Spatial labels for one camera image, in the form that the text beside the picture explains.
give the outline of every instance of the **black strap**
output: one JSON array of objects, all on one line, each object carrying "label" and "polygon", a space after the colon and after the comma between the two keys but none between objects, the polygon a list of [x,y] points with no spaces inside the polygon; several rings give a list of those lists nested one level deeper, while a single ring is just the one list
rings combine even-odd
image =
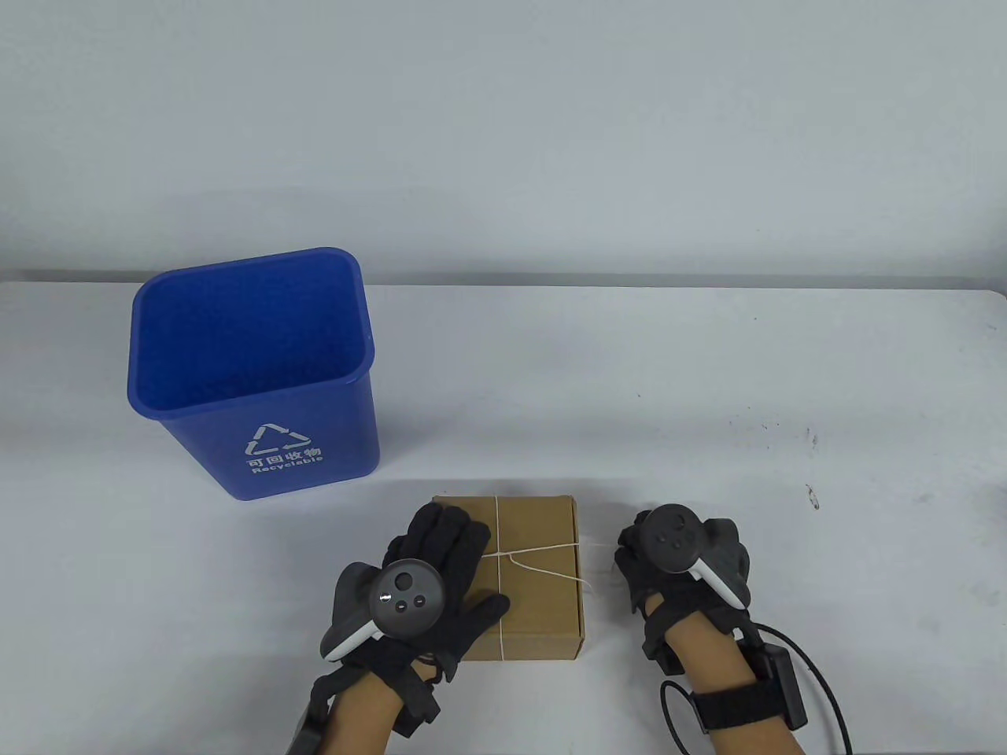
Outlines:
[{"label": "black strap", "polygon": [[682,604],[676,604],[670,600],[666,600],[658,606],[643,622],[643,652],[648,652],[648,648],[664,644],[665,632],[689,614],[694,613],[695,610],[695,608],[686,608]]},{"label": "black strap", "polygon": [[311,698],[304,709],[304,715],[297,723],[287,755],[314,755],[318,751],[328,724],[328,701],[348,690],[367,672],[367,668],[340,666],[332,673],[315,680],[311,687]]},{"label": "black strap", "polygon": [[428,724],[437,718],[440,706],[434,700],[433,691],[412,668],[407,668],[398,678],[382,680],[402,698],[405,710],[410,715]]},{"label": "black strap", "polygon": [[706,695],[693,693],[690,697],[707,732],[754,724],[786,712],[786,704],[771,680]]},{"label": "black strap", "polygon": [[451,653],[442,651],[435,652],[433,659],[433,665],[437,666],[437,682],[440,682],[441,674],[444,674],[444,681],[450,684],[451,680],[454,678],[455,671],[458,670],[458,661]]},{"label": "black strap", "polygon": [[399,715],[395,718],[395,725],[392,727],[392,731],[398,734],[400,737],[405,737],[409,739],[413,736],[413,732],[420,728],[420,724],[424,723],[423,719],[419,716],[414,716],[409,712],[409,709],[405,706],[399,711]]}]

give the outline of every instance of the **black cable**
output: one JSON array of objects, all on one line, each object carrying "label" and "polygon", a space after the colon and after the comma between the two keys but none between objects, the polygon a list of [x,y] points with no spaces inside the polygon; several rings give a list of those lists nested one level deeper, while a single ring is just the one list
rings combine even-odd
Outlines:
[{"label": "black cable", "polygon": [[759,631],[763,631],[766,634],[771,634],[777,639],[783,640],[790,648],[801,656],[801,659],[805,661],[805,665],[808,666],[816,680],[818,680],[819,686],[822,688],[822,692],[829,699],[829,705],[832,706],[832,712],[836,715],[836,723],[839,724],[839,733],[843,737],[843,749],[846,750],[846,755],[853,755],[853,744],[850,742],[850,732],[846,728],[846,720],[843,718],[843,712],[839,708],[839,701],[836,700],[836,696],[832,694],[832,688],[829,687],[829,683],[825,681],[825,676],[822,675],[822,671],[818,669],[818,666],[812,662],[812,659],[808,657],[808,653],[801,649],[800,645],[793,639],[787,637],[782,632],[773,629],[771,626],[766,624],[755,624],[755,627]]},{"label": "black cable", "polygon": [[677,685],[671,680],[666,680],[661,683],[661,712],[665,714],[665,723],[668,724],[668,731],[672,733],[672,739],[675,740],[675,744],[678,745],[679,751],[682,755],[689,755],[689,750],[687,750],[686,746],[682,744],[682,740],[679,739],[679,733],[675,731],[675,724],[672,723],[672,714],[668,712],[668,696],[665,693],[669,687],[675,688],[679,695],[687,701],[689,700],[689,693],[687,693],[681,685]]}]

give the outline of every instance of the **gloved hand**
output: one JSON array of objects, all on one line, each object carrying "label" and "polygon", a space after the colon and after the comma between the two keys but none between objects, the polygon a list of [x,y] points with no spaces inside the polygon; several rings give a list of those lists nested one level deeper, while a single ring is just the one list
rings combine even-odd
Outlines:
[{"label": "gloved hand", "polygon": [[[388,547],[383,567],[399,559],[419,559],[440,573],[444,580],[443,612],[437,623],[412,639],[368,639],[349,652],[342,664],[373,671],[402,697],[406,705],[395,730],[404,736],[423,721],[433,721],[440,709],[429,694],[432,686],[442,677],[450,682],[458,661],[476,638],[511,607],[506,595],[491,595],[468,610],[462,606],[489,538],[489,527],[472,521],[461,508],[431,501],[416,512],[406,534]],[[436,665],[432,682],[422,682],[413,670],[418,659]]]},{"label": "gloved hand", "polygon": [[[638,609],[645,620],[643,652],[657,660],[669,675],[684,672],[682,663],[665,642],[665,632],[687,616],[701,611],[724,634],[735,627],[750,626],[748,611],[731,608],[706,582],[693,579],[689,573],[672,574],[656,567],[640,546],[639,528],[651,513],[640,511],[633,523],[619,534],[619,549],[615,565],[629,586],[633,613]],[[748,579],[747,555],[738,565],[742,580]],[[660,594],[664,602],[653,614],[646,615],[644,604],[652,595]]]}]

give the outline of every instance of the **white table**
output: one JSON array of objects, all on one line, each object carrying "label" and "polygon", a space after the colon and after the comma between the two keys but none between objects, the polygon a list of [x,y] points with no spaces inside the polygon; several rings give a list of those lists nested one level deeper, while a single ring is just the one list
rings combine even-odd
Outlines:
[{"label": "white table", "polygon": [[[126,403],[135,290],[0,285],[0,752],[282,752],[335,576],[434,493],[572,492],[594,542],[654,502],[734,517],[754,616],[860,752],[1007,742],[1002,297],[371,287],[382,466],[240,503]],[[468,664],[392,751],[673,752],[597,550],[579,660]]]}]

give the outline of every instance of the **gray wall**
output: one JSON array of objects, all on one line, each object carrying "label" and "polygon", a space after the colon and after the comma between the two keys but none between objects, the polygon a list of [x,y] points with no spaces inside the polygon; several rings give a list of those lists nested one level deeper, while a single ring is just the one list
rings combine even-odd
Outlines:
[{"label": "gray wall", "polygon": [[319,245],[374,280],[1007,268],[1007,3],[2,10],[0,268]]}]

